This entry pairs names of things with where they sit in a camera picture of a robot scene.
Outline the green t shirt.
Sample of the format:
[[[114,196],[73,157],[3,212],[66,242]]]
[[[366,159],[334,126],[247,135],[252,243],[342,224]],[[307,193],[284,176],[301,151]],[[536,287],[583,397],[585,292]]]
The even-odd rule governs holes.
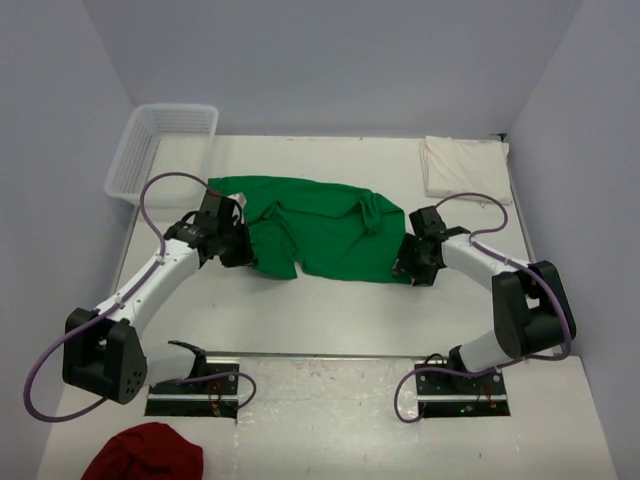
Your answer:
[[[411,283],[393,271],[406,232],[403,209],[366,188],[301,178],[231,176],[209,186],[246,198],[255,269],[280,280],[307,275],[381,284]]]

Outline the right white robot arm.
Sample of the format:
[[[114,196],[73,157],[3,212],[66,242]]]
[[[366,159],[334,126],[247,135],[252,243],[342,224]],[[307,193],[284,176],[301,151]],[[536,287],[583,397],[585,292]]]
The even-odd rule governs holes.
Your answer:
[[[492,329],[452,348],[446,366],[432,369],[446,375],[454,391],[471,391],[496,368],[569,356],[576,324],[555,265],[508,258],[478,242],[475,232],[447,227],[434,206],[411,213],[409,219],[413,232],[402,240],[395,273],[408,276],[415,286],[431,287],[438,273],[449,268],[491,294]]]

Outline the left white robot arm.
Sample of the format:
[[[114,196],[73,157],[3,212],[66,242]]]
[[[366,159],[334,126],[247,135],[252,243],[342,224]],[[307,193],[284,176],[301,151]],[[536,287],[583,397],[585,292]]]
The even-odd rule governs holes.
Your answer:
[[[159,250],[128,283],[92,310],[67,318],[62,378],[71,386],[127,404],[146,385],[175,383],[187,393],[208,379],[203,349],[181,341],[144,349],[141,337],[169,297],[209,260],[253,266],[241,193],[208,192],[199,209],[164,233]]]

